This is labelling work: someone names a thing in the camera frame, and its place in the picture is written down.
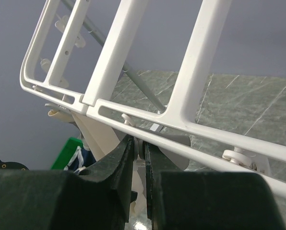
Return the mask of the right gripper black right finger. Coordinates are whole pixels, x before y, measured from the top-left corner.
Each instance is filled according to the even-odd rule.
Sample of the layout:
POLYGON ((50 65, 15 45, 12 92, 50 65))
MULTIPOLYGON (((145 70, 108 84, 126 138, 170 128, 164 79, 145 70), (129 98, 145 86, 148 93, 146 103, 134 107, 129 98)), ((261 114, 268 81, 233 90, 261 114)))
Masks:
POLYGON ((147 216, 154 230, 284 230, 266 181, 250 172, 189 172, 146 143, 147 216))

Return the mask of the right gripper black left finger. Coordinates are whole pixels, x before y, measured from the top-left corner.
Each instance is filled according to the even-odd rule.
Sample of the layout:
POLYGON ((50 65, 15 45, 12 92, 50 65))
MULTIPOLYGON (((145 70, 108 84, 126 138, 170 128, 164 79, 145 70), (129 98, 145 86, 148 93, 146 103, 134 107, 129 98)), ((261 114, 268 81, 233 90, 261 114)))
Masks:
POLYGON ((134 139, 77 175, 0 169, 0 230, 122 230, 129 221, 134 139))

